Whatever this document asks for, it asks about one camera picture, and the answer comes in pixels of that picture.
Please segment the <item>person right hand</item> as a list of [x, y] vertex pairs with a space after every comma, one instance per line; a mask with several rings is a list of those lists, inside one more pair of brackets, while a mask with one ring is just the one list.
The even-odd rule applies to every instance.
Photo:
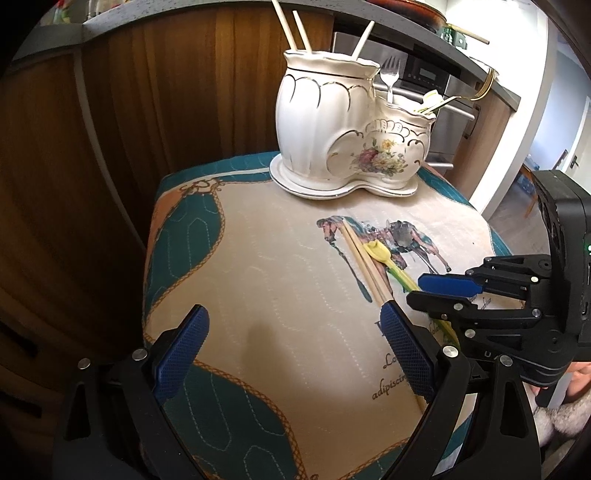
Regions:
[[572, 362], [559, 380], [547, 405], [555, 409], [564, 403], [573, 402], [590, 389], [590, 363]]

